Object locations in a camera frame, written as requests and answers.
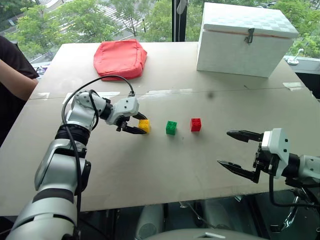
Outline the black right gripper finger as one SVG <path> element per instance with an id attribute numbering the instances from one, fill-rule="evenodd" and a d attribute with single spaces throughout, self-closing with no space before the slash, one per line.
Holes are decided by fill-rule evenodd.
<path id="1" fill-rule="evenodd" d="M 217 162 L 219 164 L 221 164 L 223 167 L 225 167 L 227 170 L 229 170 L 230 172 L 232 172 L 233 174 L 236 174 L 240 177 L 246 178 L 248 180 L 251 180 L 254 183 L 258 183 L 259 182 L 259 178 L 260 178 L 260 172 L 259 171 L 249 171 L 246 169 L 243 169 L 240 165 L 232 163 L 232 162 L 228 162 L 228 161 L 224 161 L 224 160 L 217 160 Z"/>
<path id="2" fill-rule="evenodd" d="M 249 141 L 261 142 L 264 136 L 263 133 L 256 133 L 247 130 L 229 130 L 226 134 L 245 143 L 248 143 Z"/>

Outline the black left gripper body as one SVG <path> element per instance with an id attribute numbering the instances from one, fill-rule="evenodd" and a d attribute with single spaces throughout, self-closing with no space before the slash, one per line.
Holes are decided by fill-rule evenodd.
<path id="1" fill-rule="evenodd" d="M 128 121 L 130 120 L 129 116 L 119 116 L 115 122 L 115 125 L 117 126 L 116 131 L 117 132 L 124 132 L 124 127 L 128 125 Z"/>

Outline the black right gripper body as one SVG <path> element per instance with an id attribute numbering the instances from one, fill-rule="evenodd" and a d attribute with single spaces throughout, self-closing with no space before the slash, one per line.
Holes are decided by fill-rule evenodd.
<path id="1" fill-rule="evenodd" d="M 263 150 L 259 145 L 255 153 L 253 167 L 256 170 L 275 176 L 278 169 L 278 156 L 270 153 L 268 150 Z"/>

